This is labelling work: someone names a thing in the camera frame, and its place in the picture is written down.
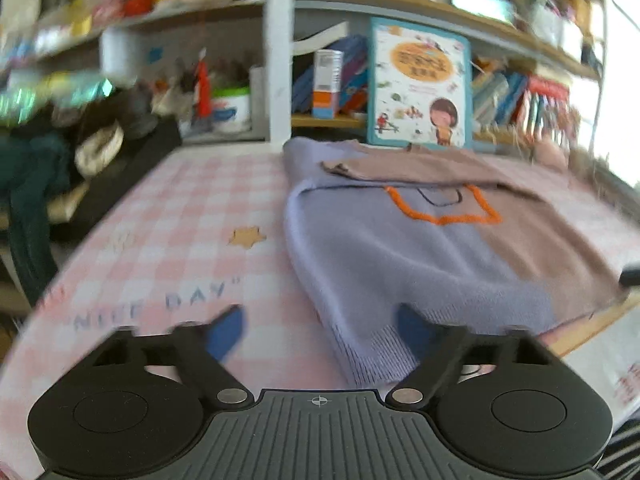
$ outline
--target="dark green cloth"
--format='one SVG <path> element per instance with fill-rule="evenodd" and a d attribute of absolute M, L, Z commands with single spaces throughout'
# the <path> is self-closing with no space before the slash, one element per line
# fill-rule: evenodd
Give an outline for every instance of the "dark green cloth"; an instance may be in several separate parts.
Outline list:
<path fill-rule="evenodd" d="M 34 305 L 58 271 L 49 243 L 47 200 L 69 189 L 70 150 L 56 133 L 0 138 L 0 205 L 20 284 Z"/>

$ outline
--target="red object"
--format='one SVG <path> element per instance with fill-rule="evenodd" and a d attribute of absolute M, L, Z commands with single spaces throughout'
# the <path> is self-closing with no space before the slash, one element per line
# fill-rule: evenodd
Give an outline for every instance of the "red object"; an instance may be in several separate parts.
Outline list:
<path fill-rule="evenodd" d="M 367 87 L 361 88 L 347 101 L 341 112 L 348 113 L 360 110 L 367 103 L 368 97 Z"/>
<path fill-rule="evenodd" d="M 527 89 L 532 94 L 545 95 L 561 101 L 569 100 L 569 88 L 567 86 L 537 75 L 529 76 Z"/>
<path fill-rule="evenodd" d="M 198 117 L 209 117 L 211 115 L 211 88 L 207 65 L 203 59 L 198 62 L 196 78 L 198 78 Z"/>
<path fill-rule="evenodd" d="M 154 0 L 124 0 L 122 8 L 125 16 L 148 14 L 154 10 Z"/>

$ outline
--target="table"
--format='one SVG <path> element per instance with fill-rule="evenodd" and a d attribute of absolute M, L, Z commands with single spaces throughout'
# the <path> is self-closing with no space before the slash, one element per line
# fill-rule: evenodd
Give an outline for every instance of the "table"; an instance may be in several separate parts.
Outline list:
<path fill-rule="evenodd" d="M 231 156 L 239 150 L 249 154 Z M 84 241 L 2 371 L 3 469 L 22 480 L 42 472 L 26 427 L 31 405 L 119 325 L 164 333 L 241 303 L 247 330 L 224 364 L 254 395 L 346 387 L 289 265 L 286 176 L 282 156 L 269 151 L 259 144 L 178 150 Z M 266 240 L 249 250 L 229 245 L 244 226 L 258 226 Z"/>

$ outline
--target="crosshair marking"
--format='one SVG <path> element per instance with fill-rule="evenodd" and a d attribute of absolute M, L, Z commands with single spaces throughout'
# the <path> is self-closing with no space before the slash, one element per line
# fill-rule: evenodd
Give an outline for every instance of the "crosshair marking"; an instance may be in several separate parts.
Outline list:
<path fill-rule="evenodd" d="M 320 406 L 324 406 L 326 403 L 331 402 L 331 401 L 328 400 L 328 399 L 325 399 L 324 397 L 317 396 L 317 397 L 314 397 L 313 399 L 311 399 L 309 402 L 314 403 L 319 408 Z"/>

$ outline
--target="children's book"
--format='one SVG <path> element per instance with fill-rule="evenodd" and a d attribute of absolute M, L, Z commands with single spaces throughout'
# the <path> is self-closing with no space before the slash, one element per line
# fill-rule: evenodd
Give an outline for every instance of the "children's book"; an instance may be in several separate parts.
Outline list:
<path fill-rule="evenodd" d="M 470 146 L 470 47 L 436 28 L 371 20 L 370 144 Z"/>

